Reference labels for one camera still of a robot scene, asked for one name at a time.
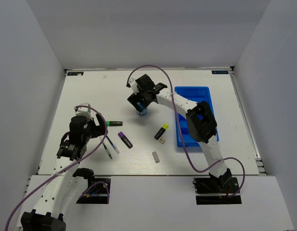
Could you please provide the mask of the green highlighter marker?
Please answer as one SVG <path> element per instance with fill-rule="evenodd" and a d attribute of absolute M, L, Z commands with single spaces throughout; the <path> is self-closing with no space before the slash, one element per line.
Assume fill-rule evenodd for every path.
<path fill-rule="evenodd" d="M 109 127 L 120 127 L 123 126 L 123 122 L 122 121 L 107 121 L 107 126 Z"/>

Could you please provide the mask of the blue tape roll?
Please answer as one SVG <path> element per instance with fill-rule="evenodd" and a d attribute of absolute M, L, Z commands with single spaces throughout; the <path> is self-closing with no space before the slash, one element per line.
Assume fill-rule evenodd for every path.
<path fill-rule="evenodd" d="M 145 116 L 147 114 L 147 108 L 146 109 L 143 109 L 141 112 L 139 111 L 136 111 L 137 115 L 139 116 Z"/>

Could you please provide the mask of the purple highlighter marker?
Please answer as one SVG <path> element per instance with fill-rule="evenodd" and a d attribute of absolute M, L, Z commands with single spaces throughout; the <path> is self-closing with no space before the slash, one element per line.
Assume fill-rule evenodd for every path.
<path fill-rule="evenodd" d="M 123 132 L 119 132 L 118 136 L 129 149 L 133 147 L 133 144 L 129 141 L 129 139 L 126 137 L 126 135 Z"/>

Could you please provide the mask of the pen with white cap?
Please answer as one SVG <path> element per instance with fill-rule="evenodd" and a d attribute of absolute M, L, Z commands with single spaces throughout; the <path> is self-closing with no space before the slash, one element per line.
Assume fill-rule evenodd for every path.
<path fill-rule="evenodd" d="M 120 154 L 120 151 L 118 150 L 118 148 L 114 145 L 114 143 L 111 141 L 111 139 L 106 136 L 108 142 L 110 143 L 110 145 L 112 146 L 112 148 L 114 149 L 114 151 L 116 152 L 116 154 Z"/>

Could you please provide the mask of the pen with green tip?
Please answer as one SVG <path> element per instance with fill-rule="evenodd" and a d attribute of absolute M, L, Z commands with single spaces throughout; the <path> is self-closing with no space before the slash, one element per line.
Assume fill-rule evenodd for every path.
<path fill-rule="evenodd" d="M 113 157 L 112 157 L 112 155 L 111 155 L 109 149 L 107 148 L 107 146 L 105 145 L 104 142 L 102 142 L 102 145 L 103 145 L 103 147 L 104 147 L 104 149 L 105 149 L 107 155 L 109 156 L 109 158 L 110 158 L 110 159 L 113 159 Z"/>

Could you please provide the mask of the yellow highlighter marker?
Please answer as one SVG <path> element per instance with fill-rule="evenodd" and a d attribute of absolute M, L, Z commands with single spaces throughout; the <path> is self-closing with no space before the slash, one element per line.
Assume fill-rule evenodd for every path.
<path fill-rule="evenodd" d="M 165 123 L 160 130 L 155 134 L 154 138 L 156 140 L 160 139 L 160 137 L 165 133 L 165 131 L 168 129 L 168 124 Z"/>

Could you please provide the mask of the grey white eraser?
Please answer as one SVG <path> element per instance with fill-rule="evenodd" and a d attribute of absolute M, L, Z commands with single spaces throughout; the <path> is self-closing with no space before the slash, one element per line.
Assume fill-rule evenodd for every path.
<path fill-rule="evenodd" d="M 152 152 L 152 156 L 154 158 L 155 163 L 159 163 L 160 162 L 157 152 Z"/>

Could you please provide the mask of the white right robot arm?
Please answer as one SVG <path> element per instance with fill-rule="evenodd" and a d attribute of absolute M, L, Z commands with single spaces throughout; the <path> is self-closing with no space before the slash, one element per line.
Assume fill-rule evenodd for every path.
<path fill-rule="evenodd" d="M 204 153 L 212 188 L 218 192 L 228 188 L 232 173 L 220 153 L 217 123 L 209 104 L 205 101 L 197 103 L 188 100 L 163 83 L 155 84 L 147 74 L 139 78 L 129 77 L 127 87 L 133 91 L 128 97 L 128 102 L 134 106 L 138 114 L 143 114 L 151 103 L 156 103 L 172 109 L 178 125 L 179 116 L 183 116 L 189 135 L 200 145 Z"/>

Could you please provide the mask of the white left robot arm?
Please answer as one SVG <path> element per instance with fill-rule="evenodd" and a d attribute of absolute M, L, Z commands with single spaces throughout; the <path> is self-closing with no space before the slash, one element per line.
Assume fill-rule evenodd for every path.
<path fill-rule="evenodd" d="M 90 112 L 80 112 L 71 118 L 69 131 L 61 138 L 51 179 L 43 184 L 44 191 L 30 212 L 21 216 L 25 231 L 64 231 L 64 215 L 74 205 L 80 193 L 95 189 L 94 171 L 79 166 L 87 151 L 90 139 L 106 134 L 106 122 L 96 114 L 98 123 Z"/>

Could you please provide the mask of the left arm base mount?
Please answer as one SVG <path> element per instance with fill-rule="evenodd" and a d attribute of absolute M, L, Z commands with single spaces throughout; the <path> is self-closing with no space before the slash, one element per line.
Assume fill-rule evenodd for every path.
<path fill-rule="evenodd" d="M 84 195 L 80 196 L 77 204 L 101 205 L 109 204 L 111 178 L 95 178 L 98 182 L 90 188 Z"/>

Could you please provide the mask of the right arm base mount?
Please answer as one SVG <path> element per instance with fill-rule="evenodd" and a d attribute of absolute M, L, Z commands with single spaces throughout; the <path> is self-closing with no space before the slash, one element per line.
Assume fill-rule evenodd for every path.
<path fill-rule="evenodd" d="M 232 177 L 220 189 L 215 186 L 210 178 L 194 178 L 195 198 L 197 205 L 240 205 L 242 204 L 239 193 L 232 196 L 239 189 L 238 180 Z"/>

